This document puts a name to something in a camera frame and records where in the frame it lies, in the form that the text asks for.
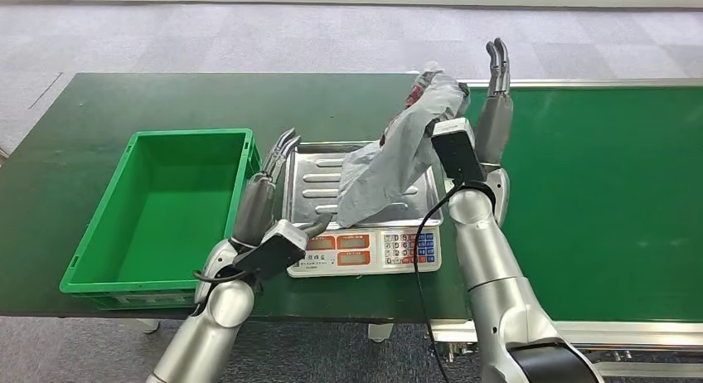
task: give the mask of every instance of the green plastic crate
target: green plastic crate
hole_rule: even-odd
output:
[[[136,133],[61,292],[104,310],[192,305],[192,271],[232,234],[245,181],[259,165],[245,128]]]

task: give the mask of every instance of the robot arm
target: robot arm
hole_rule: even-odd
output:
[[[487,50],[492,79],[475,140],[464,118],[437,123],[432,137],[447,176],[461,186],[449,198],[449,215],[478,335],[482,381],[603,382],[589,360],[556,331],[500,229],[509,182],[500,158],[512,102],[507,49],[496,39]]]
[[[220,381],[241,324],[254,307],[254,288],[305,255],[308,240],[327,228],[332,215],[310,225],[274,224],[276,178],[299,142],[284,133],[246,185],[231,238],[215,245],[196,288],[196,310],[181,325],[147,383]]]

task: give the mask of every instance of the green table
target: green table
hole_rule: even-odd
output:
[[[305,141],[371,139],[412,80],[78,74],[0,168],[0,314],[184,318],[189,310],[100,311],[58,290],[129,136],[251,128],[262,153],[291,126]],[[555,320],[703,322],[703,87],[622,85],[514,86],[506,235]],[[472,117],[484,93],[474,89]],[[464,320],[450,224],[442,246],[441,270],[422,275],[429,314]],[[410,274],[282,274],[266,284],[252,317],[422,320]]]

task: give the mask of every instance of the metal tray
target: metal tray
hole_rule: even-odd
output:
[[[302,143],[290,154],[286,165],[283,217],[294,224],[315,220],[318,214],[337,214],[337,193],[345,154],[369,142]],[[395,203],[354,225],[357,227],[418,226],[439,202],[432,168]],[[425,225],[442,224],[442,211]],[[337,216],[329,230],[339,229]]]

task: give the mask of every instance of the weighing scale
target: weighing scale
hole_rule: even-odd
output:
[[[337,194],[345,154],[368,142],[302,143],[287,161],[283,218],[295,225],[314,221],[319,214],[337,213]],[[412,273],[413,245],[418,243],[420,272],[442,264],[437,211],[416,236],[417,227],[439,202],[432,168],[395,203],[359,222],[341,228],[336,216],[327,231],[311,239],[305,259],[288,268],[294,278],[334,275]]]

